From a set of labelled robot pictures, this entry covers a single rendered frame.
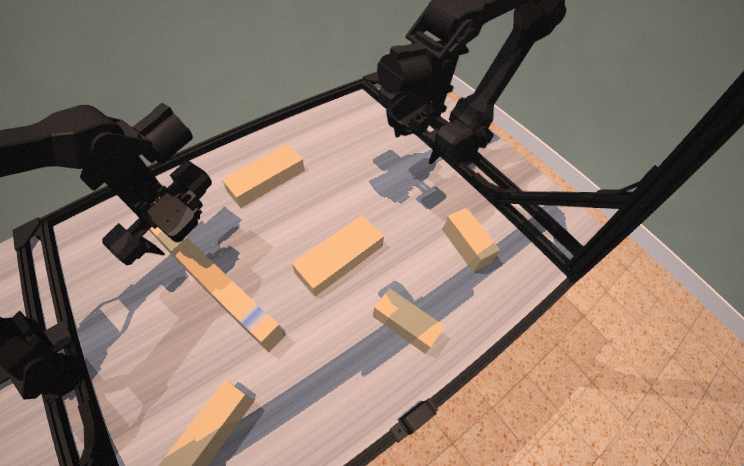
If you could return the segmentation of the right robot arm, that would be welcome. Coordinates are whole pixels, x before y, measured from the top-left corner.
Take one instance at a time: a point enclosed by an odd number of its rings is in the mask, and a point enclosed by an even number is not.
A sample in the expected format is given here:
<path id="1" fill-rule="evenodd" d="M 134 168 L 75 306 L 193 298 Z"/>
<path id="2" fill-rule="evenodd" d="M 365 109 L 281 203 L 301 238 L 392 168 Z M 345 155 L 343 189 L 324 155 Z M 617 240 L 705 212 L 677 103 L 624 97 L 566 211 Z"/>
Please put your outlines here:
<path id="1" fill-rule="evenodd" d="M 431 0 L 428 6 L 406 34 L 412 43 L 392 46 L 377 65 L 378 79 L 386 92 L 410 89 L 386 109 L 388 124 L 402 136 L 419 136 L 433 119 L 433 102 L 428 96 L 420 98 L 416 87 L 449 86 L 459 55 L 469 52 L 466 44 L 479 35 L 482 25 L 515 9 L 513 30 L 482 81 L 473 94 L 461 97 L 450 113 L 450 122 L 458 119 L 474 132 L 470 144 L 453 154 L 446 152 L 466 167 L 482 157 L 478 149 L 486 148 L 492 140 L 489 127 L 494 104 L 527 53 L 565 17 L 565 0 Z M 424 34 L 426 30 L 441 40 L 436 42 Z"/>

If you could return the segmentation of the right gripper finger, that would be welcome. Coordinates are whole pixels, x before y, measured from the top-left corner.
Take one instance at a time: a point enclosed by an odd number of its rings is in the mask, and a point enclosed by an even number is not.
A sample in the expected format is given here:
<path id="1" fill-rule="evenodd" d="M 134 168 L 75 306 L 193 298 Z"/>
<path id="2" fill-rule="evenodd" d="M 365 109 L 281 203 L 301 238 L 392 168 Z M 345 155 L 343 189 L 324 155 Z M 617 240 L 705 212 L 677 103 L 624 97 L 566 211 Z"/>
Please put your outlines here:
<path id="1" fill-rule="evenodd" d="M 434 148 L 430 156 L 430 160 L 429 160 L 430 165 L 434 163 L 444 152 L 447 152 L 446 150 L 444 150 L 442 147 L 440 147 L 437 144 L 436 140 L 433 141 L 432 143 L 434 144 Z"/>
<path id="2" fill-rule="evenodd" d="M 389 107 L 389 106 L 386 106 L 386 105 L 384 105 L 383 103 L 382 103 L 382 106 L 383 106 L 383 107 L 385 107 L 386 109 L 387 109 L 387 108 Z M 395 137 L 396 137 L 396 138 L 398 138 L 398 137 L 400 137 L 400 136 L 401 136 L 401 134 L 399 134 L 399 132 L 398 132 L 398 131 L 396 131 L 395 129 L 394 129 L 394 133 L 395 133 Z"/>

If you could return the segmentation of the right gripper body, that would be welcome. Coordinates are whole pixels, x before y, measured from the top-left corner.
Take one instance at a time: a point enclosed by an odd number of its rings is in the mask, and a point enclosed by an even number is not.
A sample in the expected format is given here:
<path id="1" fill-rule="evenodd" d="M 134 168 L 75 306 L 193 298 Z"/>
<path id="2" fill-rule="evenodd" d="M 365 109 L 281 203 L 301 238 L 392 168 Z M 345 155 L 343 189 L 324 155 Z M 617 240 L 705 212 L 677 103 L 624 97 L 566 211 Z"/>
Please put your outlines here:
<path id="1" fill-rule="evenodd" d="M 447 106 L 444 105 L 446 96 L 447 93 L 453 91 L 453 88 L 454 86 L 452 85 L 447 87 L 433 87 L 430 85 L 416 87 L 416 94 L 420 98 L 424 99 L 425 96 L 428 96 L 433 102 L 434 113 L 431 125 L 436 129 L 439 129 L 436 133 L 435 140 L 437 144 L 448 153 L 454 153 L 470 144 L 474 136 L 473 130 L 458 119 L 449 123 L 440 116 L 441 113 L 446 112 Z M 408 91 L 409 90 L 390 94 L 381 87 L 378 93 L 378 100 L 384 105 L 390 106 L 400 97 L 405 96 Z"/>

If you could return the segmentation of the light orange rectangular block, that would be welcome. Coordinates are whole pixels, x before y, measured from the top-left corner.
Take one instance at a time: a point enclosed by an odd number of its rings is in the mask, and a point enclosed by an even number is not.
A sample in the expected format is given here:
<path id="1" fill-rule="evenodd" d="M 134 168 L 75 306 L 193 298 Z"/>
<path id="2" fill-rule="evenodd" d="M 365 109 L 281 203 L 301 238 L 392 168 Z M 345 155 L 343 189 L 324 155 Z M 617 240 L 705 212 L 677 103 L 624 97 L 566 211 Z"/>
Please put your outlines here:
<path id="1" fill-rule="evenodd" d="M 284 145 L 222 179 L 240 208 L 304 172 L 303 159 Z"/>
<path id="2" fill-rule="evenodd" d="M 381 247 L 384 235 L 363 215 L 292 263 L 316 297 Z"/>

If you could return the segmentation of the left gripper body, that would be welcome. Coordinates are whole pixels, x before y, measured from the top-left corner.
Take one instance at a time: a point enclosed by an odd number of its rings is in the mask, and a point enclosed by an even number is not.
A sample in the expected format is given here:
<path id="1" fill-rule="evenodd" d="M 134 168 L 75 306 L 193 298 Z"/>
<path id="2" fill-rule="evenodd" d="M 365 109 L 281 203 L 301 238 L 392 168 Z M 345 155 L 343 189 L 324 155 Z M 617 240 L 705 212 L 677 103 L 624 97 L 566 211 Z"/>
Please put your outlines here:
<path id="1" fill-rule="evenodd" d="M 200 196 L 212 185 L 209 175 L 190 161 L 182 163 L 170 174 L 170 177 L 173 183 L 168 189 L 176 194 L 191 190 L 196 196 Z M 102 243 L 125 265 L 131 265 L 144 251 L 145 244 L 141 241 L 141 237 L 151 226 L 143 219 L 140 207 L 145 202 L 153 203 L 159 197 L 157 191 L 161 187 L 162 185 L 152 173 L 152 181 L 141 195 L 131 199 L 119 197 L 138 216 L 138 219 L 127 230 L 118 223 L 102 238 Z"/>

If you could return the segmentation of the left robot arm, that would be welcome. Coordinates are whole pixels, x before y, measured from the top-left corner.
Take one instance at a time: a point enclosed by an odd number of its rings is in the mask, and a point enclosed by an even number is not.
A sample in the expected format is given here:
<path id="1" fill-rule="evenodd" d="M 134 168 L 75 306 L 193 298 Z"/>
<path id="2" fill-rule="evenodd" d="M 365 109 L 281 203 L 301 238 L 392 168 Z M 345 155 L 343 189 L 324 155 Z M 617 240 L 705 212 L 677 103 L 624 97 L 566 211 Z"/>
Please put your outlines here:
<path id="1" fill-rule="evenodd" d="M 164 103 L 133 128 L 93 106 L 78 105 L 35 124 L 0 130 L 0 177 L 52 166 L 87 168 L 80 178 L 91 190 L 105 182 L 118 197 L 131 199 L 152 181 L 139 155 L 162 165 L 192 139 L 189 128 Z M 198 225 L 203 204 L 190 190 L 176 195 L 162 186 L 157 192 L 153 203 L 140 207 L 143 219 L 181 242 Z M 35 319 L 21 311 L 0 317 L 0 366 L 24 400 L 43 394 L 50 404 L 81 386 L 74 353 L 53 349 Z"/>

